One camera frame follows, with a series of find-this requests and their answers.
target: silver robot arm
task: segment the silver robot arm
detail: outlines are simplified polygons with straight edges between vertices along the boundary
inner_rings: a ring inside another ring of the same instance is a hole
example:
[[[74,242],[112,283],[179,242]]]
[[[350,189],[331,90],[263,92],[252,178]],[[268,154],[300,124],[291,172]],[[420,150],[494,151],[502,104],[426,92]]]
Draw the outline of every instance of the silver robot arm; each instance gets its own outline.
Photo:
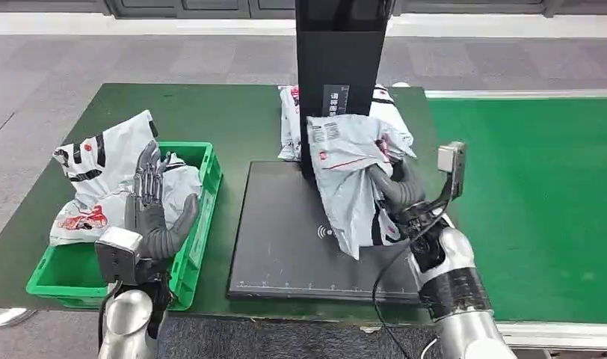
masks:
[[[385,194],[401,232],[413,239],[408,257],[422,305],[434,322],[445,359],[511,359],[493,319],[468,238],[453,228],[443,210],[462,194],[466,145],[438,149],[438,168],[447,173],[440,196],[427,203],[413,159],[403,160],[402,179],[392,181],[378,167],[369,176]]]
[[[142,290],[130,289],[119,294],[109,305],[105,336],[99,350],[99,359],[155,359],[158,353],[158,335],[167,318],[167,312],[157,328],[151,328],[154,317],[152,299]]]
[[[515,358],[504,343],[473,260],[468,238],[444,227],[437,238],[444,260],[429,269],[409,256],[411,270],[436,326],[444,358]]]
[[[103,280],[114,283],[99,311],[99,358],[154,359],[158,353],[158,335],[173,299],[167,265],[198,213],[197,195],[190,194],[182,214],[167,229],[162,198],[169,161],[169,153],[161,160],[155,141],[146,145],[126,200],[126,229],[111,227],[95,242]]]

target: white floor stripe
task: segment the white floor stripe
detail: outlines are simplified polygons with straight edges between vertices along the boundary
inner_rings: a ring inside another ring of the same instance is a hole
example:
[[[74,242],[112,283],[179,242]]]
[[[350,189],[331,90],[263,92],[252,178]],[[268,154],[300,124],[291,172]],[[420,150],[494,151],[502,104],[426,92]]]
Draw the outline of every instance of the white floor stripe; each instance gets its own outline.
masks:
[[[0,13],[0,34],[294,35],[294,20],[117,20],[98,13]],[[607,37],[607,16],[403,14],[388,36]]]

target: black cable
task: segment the black cable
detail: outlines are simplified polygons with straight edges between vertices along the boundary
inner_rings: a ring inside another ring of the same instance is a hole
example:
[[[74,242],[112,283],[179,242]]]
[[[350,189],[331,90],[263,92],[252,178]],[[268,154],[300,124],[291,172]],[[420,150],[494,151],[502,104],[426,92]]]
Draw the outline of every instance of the black cable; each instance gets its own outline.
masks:
[[[97,328],[97,335],[99,336],[99,350],[101,350],[101,345],[103,344],[103,316],[105,315],[105,306],[108,304],[110,298],[114,297],[115,294],[121,289],[123,285],[122,280],[117,280],[114,282],[114,288],[103,298],[101,302],[101,307],[99,308],[99,326]]]
[[[385,319],[383,319],[383,314],[380,313],[380,308],[378,307],[378,303],[376,302],[376,292],[378,290],[378,284],[383,279],[383,276],[387,273],[387,270],[389,269],[389,267],[391,267],[392,264],[394,264],[394,262],[409,248],[409,246],[414,241],[416,241],[418,238],[424,236],[425,233],[427,233],[434,225],[436,225],[436,223],[438,223],[438,221],[444,216],[444,214],[446,212],[446,208],[449,206],[450,203],[451,203],[451,198],[449,198],[449,200],[446,202],[445,206],[442,208],[442,212],[440,212],[440,214],[437,215],[436,218],[434,218],[434,220],[431,221],[431,223],[427,227],[425,227],[423,230],[418,232],[418,234],[415,235],[413,238],[409,238],[407,240],[407,244],[405,244],[404,247],[400,251],[398,251],[398,253],[383,267],[383,269],[380,270],[380,272],[378,273],[378,276],[376,277],[376,280],[374,281],[374,286],[372,287],[372,303],[374,305],[374,309],[376,310],[376,315],[378,316],[380,323],[383,325],[385,332],[387,332],[387,335],[389,335],[389,337],[392,338],[393,342],[396,344],[398,349],[400,349],[400,351],[402,352],[404,357],[407,359],[411,359],[411,356],[409,355],[409,353],[407,353],[407,350],[403,347],[401,342],[398,341],[398,339],[396,338],[396,336],[394,335],[392,330],[389,329],[389,327],[387,326],[387,323],[385,323]]]

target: package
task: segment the package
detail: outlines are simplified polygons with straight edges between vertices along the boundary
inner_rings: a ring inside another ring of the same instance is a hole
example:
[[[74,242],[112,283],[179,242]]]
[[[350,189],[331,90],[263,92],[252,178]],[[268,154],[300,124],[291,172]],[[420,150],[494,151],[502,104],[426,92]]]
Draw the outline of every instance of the package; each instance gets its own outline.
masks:
[[[298,161],[301,157],[299,130],[299,87],[279,86],[282,103],[280,159]]]
[[[299,122],[299,87],[279,86],[282,106],[281,114],[281,145],[280,159],[286,161],[299,161],[301,159],[301,134]],[[388,90],[376,85],[372,94],[372,107],[369,116],[382,120],[395,128],[410,147],[413,137],[405,125],[401,114],[394,104],[394,99]]]
[[[106,129],[81,143],[53,153],[75,188],[75,198],[59,211],[50,230],[50,245],[96,241],[110,226],[124,227],[126,198],[134,185],[138,155],[154,139],[149,111]],[[190,193],[200,195],[198,169],[172,154],[163,175],[167,226],[182,213]]]
[[[356,114],[309,117],[307,129],[321,201],[341,251],[358,260],[360,247],[400,240],[366,168],[378,165],[391,176],[392,160],[416,156],[413,137],[408,141],[391,124]]]

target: black glove-like hand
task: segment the black glove-like hand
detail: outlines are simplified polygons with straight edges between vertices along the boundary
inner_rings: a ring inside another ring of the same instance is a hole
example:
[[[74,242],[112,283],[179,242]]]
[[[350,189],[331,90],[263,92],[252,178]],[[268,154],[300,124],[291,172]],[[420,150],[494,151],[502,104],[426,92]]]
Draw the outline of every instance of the black glove-like hand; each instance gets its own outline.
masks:
[[[125,210],[126,229],[143,236],[141,253],[155,260],[171,258],[180,251],[198,216],[197,194],[190,194],[182,214],[171,229],[167,229],[162,197],[163,173],[170,154],[167,153],[164,161],[160,159],[158,144],[149,142],[138,157],[134,191],[127,197]]]
[[[425,190],[414,168],[413,158],[405,156],[402,159],[401,169],[403,177],[400,181],[392,181],[382,168],[372,165],[367,172],[388,200],[393,213],[401,213],[412,205],[425,200]]]

